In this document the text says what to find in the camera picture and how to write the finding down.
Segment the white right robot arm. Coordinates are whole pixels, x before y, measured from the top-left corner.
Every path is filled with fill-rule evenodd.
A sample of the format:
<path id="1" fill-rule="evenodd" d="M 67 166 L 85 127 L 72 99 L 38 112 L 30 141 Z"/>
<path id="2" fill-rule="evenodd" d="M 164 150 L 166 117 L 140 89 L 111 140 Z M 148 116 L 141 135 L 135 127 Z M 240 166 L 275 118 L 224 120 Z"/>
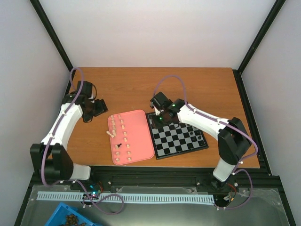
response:
<path id="1" fill-rule="evenodd" d="M 236 117 L 228 120 L 213 116 L 183 99 L 173 102 L 162 92 L 155 94 L 150 104 L 155 110 L 155 115 L 151 118 L 155 128 L 182 123 L 193 126 L 217 140 L 220 159 L 211 176 L 210 186 L 220 190 L 251 146 L 242 121 Z"/>

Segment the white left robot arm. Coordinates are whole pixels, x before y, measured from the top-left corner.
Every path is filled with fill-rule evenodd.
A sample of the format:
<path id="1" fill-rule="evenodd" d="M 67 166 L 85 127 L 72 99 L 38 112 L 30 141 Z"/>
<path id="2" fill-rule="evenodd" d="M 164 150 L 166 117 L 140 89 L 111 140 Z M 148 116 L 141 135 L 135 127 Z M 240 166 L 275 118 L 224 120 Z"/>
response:
<path id="1" fill-rule="evenodd" d="M 86 189 L 94 189 L 98 178 L 87 165 L 72 161 L 67 145 L 79 120 L 89 123 L 108 108 L 103 99 L 97 98 L 97 89 L 88 81 L 79 81 L 74 92 L 62 99 L 59 115 L 49 133 L 39 144 L 30 147 L 34 171 L 45 183 L 46 180 L 81 180 Z"/>

